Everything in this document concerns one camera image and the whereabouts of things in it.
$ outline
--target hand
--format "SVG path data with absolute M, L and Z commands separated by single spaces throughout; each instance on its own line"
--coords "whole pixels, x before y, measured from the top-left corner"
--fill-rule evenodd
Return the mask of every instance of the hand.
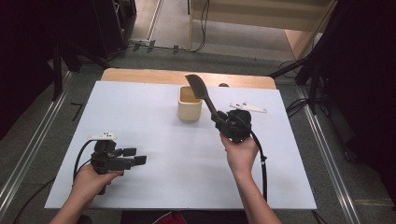
M 233 143 L 222 133 L 220 139 L 227 151 L 227 161 L 233 175 L 251 175 L 251 169 L 259 151 L 254 140 L 249 137 L 241 143 Z
M 111 181 L 122 173 L 123 171 L 112 171 L 99 175 L 93 170 L 91 164 L 81 167 L 73 184 L 69 200 L 77 201 L 83 204 L 84 208 L 88 208 L 102 187 L 111 184 Z

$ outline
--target person's left hand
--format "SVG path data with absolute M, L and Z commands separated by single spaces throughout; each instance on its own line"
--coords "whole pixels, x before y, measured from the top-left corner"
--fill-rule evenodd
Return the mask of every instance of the person's left hand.
M 81 167 L 73 184 L 69 200 L 84 204 L 83 207 L 88 208 L 102 187 L 111 184 L 111 181 L 122 173 L 123 171 L 112 171 L 99 175 L 93 170 L 91 164 Z

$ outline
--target beige cup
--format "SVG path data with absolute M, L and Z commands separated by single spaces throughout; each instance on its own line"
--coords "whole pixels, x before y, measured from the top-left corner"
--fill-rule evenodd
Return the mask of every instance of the beige cup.
M 201 116 L 202 100 L 195 99 L 190 86 L 180 87 L 178 91 L 178 117 L 181 120 L 195 121 Z

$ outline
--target table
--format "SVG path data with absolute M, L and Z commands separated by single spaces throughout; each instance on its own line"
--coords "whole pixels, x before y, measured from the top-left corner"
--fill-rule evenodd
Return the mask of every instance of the table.
M 285 29 L 296 60 L 323 32 L 336 5 L 335 0 L 211 0 L 208 21 Z M 200 20 L 206 0 L 191 0 L 189 41 L 192 21 Z
M 196 122 L 184 122 L 177 117 L 177 91 L 187 84 L 184 76 L 188 74 L 191 72 L 107 69 L 93 88 L 46 208 L 60 208 L 67 198 L 74 162 L 87 136 L 112 131 L 118 136 L 118 147 L 137 147 L 137 155 L 147 155 L 148 161 L 116 178 L 105 195 L 95 198 L 92 208 L 243 209 L 219 131 L 210 120 L 207 107 L 203 105 L 202 115 Z M 248 99 L 254 105 L 266 105 L 267 114 L 252 113 L 252 125 L 268 156 L 268 203 L 274 209 L 315 209 L 274 81 L 269 77 L 194 74 L 202 77 L 219 110 L 230 110 L 231 99 L 238 103 Z M 223 82 L 232 88 L 216 87 Z M 81 163 L 90 158 L 92 146 L 86 150 Z M 252 173 L 261 186 L 259 157 Z

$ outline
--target gray carpet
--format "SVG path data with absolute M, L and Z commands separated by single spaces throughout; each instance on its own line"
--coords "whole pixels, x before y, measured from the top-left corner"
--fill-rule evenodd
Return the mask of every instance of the gray carpet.
M 280 62 L 203 53 L 180 52 L 174 55 L 172 51 L 164 49 L 155 49 L 151 53 L 146 53 L 145 49 L 140 49 L 139 51 L 123 52 L 110 64 L 120 68 L 263 76 L 274 72 Z M 80 73 L 73 75 L 70 91 L 62 108 L 53 121 L 41 148 L 35 155 L 35 160 L 27 176 L 23 179 L 1 223 L 12 223 L 24 202 L 44 183 L 56 176 L 81 115 L 79 114 L 76 121 L 72 121 L 78 109 L 75 105 L 70 104 L 86 104 L 94 82 L 101 78 L 102 73 L 103 70 L 98 65 L 91 63 L 84 64 Z M 298 99 L 296 87 L 289 79 L 282 77 L 276 81 L 276 85 L 281 92 L 285 106 Z M 0 142 L 0 149 L 3 152 L 0 162 L 4 167 L 0 174 L 1 184 L 10 176 L 13 167 L 15 167 L 33 136 L 50 104 L 51 95 L 52 88 L 49 87 Z M 328 137 L 334 157 L 353 199 L 384 199 L 386 201 L 389 196 L 384 191 L 377 175 L 364 164 L 347 162 L 344 159 L 342 145 L 333 126 L 321 113 L 318 116 L 320 121 L 323 122 L 323 130 Z M 347 223 L 304 111 L 302 110 L 292 117 L 290 124 L 314 191 L 318 213 L 327 223 Z M 56 211 L 43 208 L 48 195 L 49 191 L 47 189 L 38 194 L 22 214 L 20 223 L 48 223 L 56 214 Z M 381 223 L 396 223 L 396 213 L 391 211 L 391 207 L 386 203 L 380 205 L 363 205 L 362 203 L 357 205 L 357 209 L 362 223 L 378 223 L 378 220 L 381 220 Z M 92 217 L 93 223 L 120 223 L 120 211 L 94 210 L 87 211 L 86 214 Z M 276 210 L 276 214 L 283 223 L 317 223 L 311 211 Z

